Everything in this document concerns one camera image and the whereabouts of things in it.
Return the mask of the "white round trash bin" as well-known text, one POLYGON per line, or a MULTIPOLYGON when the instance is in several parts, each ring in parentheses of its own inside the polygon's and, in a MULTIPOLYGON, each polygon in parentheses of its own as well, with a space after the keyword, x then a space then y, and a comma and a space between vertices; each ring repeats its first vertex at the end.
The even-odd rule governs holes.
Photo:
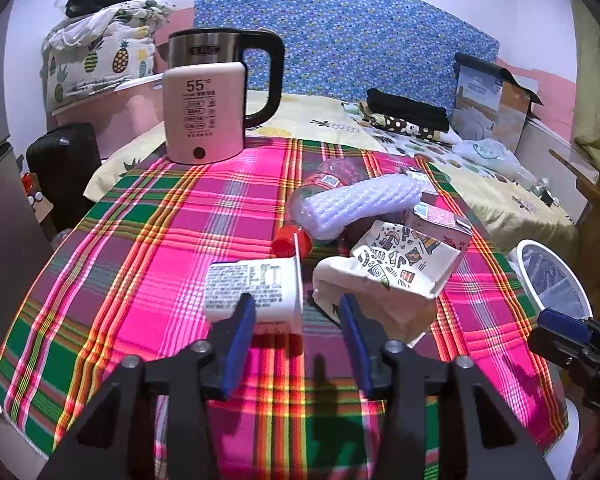
POLYGON ((507 255, 533 309, 552 309, 587 320, 593 311, 580 281, 567 263, 535 240, 521 240, 507 255))

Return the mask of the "pink steel electric kettle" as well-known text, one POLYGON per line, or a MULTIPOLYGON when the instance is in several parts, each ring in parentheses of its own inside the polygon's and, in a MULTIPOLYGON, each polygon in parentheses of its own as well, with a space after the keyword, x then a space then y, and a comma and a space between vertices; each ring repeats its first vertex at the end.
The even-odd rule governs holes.
POLYGON ((166 154, 197 166, 230 159, 245 147, 246 130, 270 120, 283 94, 283 39, 267 30, 189 28, 174 32, 159 48, 166 154), (247 50, 268 55, 268 98, 246 112, 247 50))

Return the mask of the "white plastic bag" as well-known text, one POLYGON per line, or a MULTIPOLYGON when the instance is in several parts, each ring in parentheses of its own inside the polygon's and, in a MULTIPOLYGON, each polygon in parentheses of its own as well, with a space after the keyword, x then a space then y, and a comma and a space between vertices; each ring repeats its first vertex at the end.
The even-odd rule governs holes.
POLYGON ((509 179, 516 177, 521 170, 521 164, 517 157, 505 145, 491 138, 463 140, 454 144, 452 151, 470 162, 493 170, 509 179))

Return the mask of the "yellow pineapple bedsheet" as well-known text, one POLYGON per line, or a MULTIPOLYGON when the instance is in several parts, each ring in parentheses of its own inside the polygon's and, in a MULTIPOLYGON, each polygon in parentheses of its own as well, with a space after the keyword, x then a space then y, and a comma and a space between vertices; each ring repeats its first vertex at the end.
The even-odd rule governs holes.
POLYGON ((285 94, 274 118, 247 136, 325 141, 393 156, 419 156, 444 173, 502 252, 521 240, 535 240, 567 261, 577 255, 578 230, 562 207, 545 205, 517 181, 468 162, 449 145, 367 125, 353 109, 352 103, 326 96, 285 94))

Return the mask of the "white milk carton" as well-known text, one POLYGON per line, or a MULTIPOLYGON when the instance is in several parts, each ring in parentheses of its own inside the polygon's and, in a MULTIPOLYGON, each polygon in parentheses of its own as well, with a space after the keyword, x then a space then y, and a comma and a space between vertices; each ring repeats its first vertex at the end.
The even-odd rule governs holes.
POLYGON ((303 287, 297 256, 213 263, 204 281, 208 322, 229 318, 242 294, 249 294, 256 305, 256 334, 303 334, 303 287))

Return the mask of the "white foam net sleeve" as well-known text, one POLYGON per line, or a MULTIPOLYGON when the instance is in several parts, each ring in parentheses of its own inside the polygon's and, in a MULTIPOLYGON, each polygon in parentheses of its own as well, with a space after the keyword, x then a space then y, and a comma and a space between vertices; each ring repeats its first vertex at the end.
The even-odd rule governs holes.
POLYGON ((318 218, 326 220, 321 232, 335 239, 358 220, 410 209, 421 198, 422 185, 406 174, 386 174, 353 183, 316 199, 318 218))

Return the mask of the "black suitcase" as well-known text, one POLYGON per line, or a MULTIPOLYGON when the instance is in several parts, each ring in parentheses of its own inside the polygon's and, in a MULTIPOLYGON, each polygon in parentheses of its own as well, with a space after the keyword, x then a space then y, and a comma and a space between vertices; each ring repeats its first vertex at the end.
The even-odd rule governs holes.
POLYGON ((26 159, 53 205, 56 230, 73 229, 94 206, 84 191, 102 166, 92 125, 74 122, 50 130, 27 148, 26 159))

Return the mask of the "small pink purple carton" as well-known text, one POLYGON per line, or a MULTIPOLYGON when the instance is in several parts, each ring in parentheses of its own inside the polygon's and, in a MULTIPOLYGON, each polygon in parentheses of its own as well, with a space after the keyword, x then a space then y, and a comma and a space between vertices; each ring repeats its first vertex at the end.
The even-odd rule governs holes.
POLYGON ((403 221, 408 228, 440 240, 462 255, 467 252, 471 240, 471 224, 463 216, 420 202, 405 211, 403 221))

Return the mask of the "patterned paper bag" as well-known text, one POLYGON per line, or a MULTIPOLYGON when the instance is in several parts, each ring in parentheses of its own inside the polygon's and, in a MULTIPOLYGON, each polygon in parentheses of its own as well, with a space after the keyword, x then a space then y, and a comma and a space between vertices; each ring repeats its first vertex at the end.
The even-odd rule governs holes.
POLYGON ((399 223, 376 220, 347 257, 329 257, 313 270, 313 300, 334 321, 345 294, 388 337, 414 344, 437 316, 437 298, 462 253, 399 223))

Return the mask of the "blue floral mattress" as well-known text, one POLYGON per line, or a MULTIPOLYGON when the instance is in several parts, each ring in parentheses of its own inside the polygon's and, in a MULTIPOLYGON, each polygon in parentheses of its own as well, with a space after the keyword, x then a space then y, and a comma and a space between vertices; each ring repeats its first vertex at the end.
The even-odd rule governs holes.
POLYGON ((198 28, 275 32, 284 90, 362 100, 371 88, 450 110, 454 56, 495 61, 498 40, 422 0, 195 0, 198 28))

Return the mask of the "cardboard box with picture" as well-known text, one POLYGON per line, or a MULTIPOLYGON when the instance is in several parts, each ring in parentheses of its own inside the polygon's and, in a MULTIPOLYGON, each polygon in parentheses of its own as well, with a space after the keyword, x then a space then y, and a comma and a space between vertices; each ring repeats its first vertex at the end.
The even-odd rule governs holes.
POLYGON ((539 96, 506 68, 457 52, 456 93, 451 126, 464 140, 493 139, 517 149, 532 105, 539 96))

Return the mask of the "pink storage box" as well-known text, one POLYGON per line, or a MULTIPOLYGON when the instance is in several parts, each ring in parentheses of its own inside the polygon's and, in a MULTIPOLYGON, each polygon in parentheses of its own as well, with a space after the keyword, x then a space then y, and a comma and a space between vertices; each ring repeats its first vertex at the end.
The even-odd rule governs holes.
POLYGON ((101 158, 163 122, 162 75, 133 79, 54 110, 58 125, 91 124, 101 158))

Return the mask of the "wooden chair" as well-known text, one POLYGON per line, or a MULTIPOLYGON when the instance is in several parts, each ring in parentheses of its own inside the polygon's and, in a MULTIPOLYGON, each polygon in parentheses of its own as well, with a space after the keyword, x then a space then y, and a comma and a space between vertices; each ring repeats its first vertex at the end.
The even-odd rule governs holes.
POLYGON ((554 150, 548 151, 576 177, 576 189, 588 201, 577 222, 579 246, 573 270, 588 294, 594 318, 600 321, 600 188, 554 150))

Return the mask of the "clear bottle red cap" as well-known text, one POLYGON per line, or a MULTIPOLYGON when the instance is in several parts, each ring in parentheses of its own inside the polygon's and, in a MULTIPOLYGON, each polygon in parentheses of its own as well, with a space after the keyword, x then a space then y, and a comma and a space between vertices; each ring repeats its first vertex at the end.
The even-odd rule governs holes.
POLYGON ((318 218, 316 199, 366 178, 366 171, 352 159, 329 158, 320 162, 286 201, 283 226, 272 241, 273 255, 306 258, 316 245, 333 240, 321 232, 326 220, 318 218))

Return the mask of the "pineapple print bedding pile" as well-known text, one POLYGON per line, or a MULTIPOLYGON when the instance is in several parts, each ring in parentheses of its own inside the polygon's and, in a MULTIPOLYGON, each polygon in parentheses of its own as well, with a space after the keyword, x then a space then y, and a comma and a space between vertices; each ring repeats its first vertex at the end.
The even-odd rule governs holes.
POLYGON ((164 0, 130 0, 54 27, 42 44, 46 112, 152 75, 155 32, 174 9, 164 0))

